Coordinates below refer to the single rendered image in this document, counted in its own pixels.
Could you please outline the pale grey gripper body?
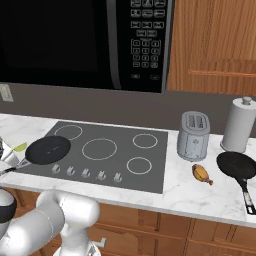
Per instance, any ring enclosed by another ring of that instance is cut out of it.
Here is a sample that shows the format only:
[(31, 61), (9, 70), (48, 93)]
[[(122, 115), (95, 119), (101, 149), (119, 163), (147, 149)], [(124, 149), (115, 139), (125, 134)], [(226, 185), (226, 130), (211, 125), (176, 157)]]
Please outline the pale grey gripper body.
[(10, 148), (3, 148), (0, 150), (0, 160), (10, 165), (11, 167), (15, 167), (19, 163), (18, 157)]

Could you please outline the green lemon wedge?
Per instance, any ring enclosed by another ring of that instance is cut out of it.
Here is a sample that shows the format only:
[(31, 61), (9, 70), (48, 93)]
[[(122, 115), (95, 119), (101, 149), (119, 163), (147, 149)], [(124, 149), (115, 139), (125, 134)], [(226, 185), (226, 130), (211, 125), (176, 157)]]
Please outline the green lemon wedge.
[(18, 145), (18, 146), (13, 147), (12, 150), (15, 151), (15, 152), (22, 152), (22, 151), (25, 150), (26, 148), (27, 148), (27, 142), (22, 143), (22, 144), (20, 144), (20, 145)]

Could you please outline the brown chicken drumstick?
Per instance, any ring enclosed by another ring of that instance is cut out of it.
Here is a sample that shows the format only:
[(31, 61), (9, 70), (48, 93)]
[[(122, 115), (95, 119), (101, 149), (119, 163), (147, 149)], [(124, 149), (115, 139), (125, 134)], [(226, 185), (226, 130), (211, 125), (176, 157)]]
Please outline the brown chicken drumstick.
[(207, 171), (201, 165), (194, 164), (192, 166), (192, 174), (200, 182), (206, 182), (209, 185), (213, 184), (213, 181), (209, 178)]

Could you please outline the grey hob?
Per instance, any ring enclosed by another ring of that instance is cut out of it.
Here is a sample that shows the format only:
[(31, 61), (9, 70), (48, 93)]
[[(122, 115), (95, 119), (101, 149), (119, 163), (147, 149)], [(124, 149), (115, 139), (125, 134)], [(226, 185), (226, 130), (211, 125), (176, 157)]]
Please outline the grey hob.
[[(163, 192), (167, 132), (59, 121), (48, 134), (69, 139), (69, 153), (54, 164), (29, 165), (21, 170), (23, 173), (143, 192)], [(51, 171), (55, 164), (60, 166), (58, 174)], [(73, 176), (66, 173), (70, 166), (75, 169)], [(85, 168), (90, 171), (88, 178), (81, 176)], [(101, 170), (106, 174), (104, 180), (97, 179)], [(116, 173), (122, 177), (119, 183), (113, 181)]]

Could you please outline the black microwave oven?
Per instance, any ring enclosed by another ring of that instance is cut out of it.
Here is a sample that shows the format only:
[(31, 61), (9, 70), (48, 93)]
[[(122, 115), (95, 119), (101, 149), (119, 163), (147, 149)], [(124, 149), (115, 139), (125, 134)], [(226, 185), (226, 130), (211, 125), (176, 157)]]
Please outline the black microwave oven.
[[(120, 91), (165, 91), (174, 5), (116, 0)], [(0, 83), (116, 90), (106, 0), (0, 0)]]

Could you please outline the wooden drawer front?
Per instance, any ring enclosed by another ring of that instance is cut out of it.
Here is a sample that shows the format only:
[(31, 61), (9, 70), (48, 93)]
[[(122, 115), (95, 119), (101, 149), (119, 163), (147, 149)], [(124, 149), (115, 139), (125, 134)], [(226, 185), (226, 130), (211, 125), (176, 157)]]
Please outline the wooden drawer front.
[(256, 228), (192, 219), (184, 256), (256, 256)]
[(150, 233), (159, 230), (160, 214), (101, 203), (96, 226), (111, 231)]

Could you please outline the silver toaster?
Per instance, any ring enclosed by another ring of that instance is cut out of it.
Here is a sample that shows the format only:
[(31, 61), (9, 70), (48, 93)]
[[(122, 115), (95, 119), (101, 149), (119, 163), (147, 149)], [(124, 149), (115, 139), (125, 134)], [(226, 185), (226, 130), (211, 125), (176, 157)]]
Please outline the silver toaster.
[(190, 162), (206, 158), (210, 135), (210, 122), (206, 114), (187, 111), (181, 116), (177, 138), (177, 154)]

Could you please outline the white paper towel roll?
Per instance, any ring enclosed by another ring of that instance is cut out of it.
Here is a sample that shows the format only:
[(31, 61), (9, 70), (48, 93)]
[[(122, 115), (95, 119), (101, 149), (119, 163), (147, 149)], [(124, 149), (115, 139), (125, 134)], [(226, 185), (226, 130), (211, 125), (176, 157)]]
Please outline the white paper towel roll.
[(256, 120), (256, 101), (249, 96), (232, 101), (220, 146), (225, 151), (244, 153)]

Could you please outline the white wall socket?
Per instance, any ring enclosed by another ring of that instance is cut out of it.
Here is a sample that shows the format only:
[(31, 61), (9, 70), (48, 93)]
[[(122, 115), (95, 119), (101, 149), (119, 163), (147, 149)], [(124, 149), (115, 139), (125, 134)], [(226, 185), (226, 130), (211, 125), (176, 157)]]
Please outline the white wall socket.
[(6, 102), (13, 102), (12, 93), (8, 84), (0, 84), (0, 94)]

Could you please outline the wooden wall cupboard door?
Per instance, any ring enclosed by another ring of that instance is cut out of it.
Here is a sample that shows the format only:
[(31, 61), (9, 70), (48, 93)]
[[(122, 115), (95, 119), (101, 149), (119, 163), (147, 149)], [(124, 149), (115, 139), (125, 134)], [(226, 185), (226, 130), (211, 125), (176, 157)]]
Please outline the wooden wall cupboard door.
[(256, 78), (191, 70), (256, 73), (256, 0), (176, 0), (168, 89), (256, 96)]

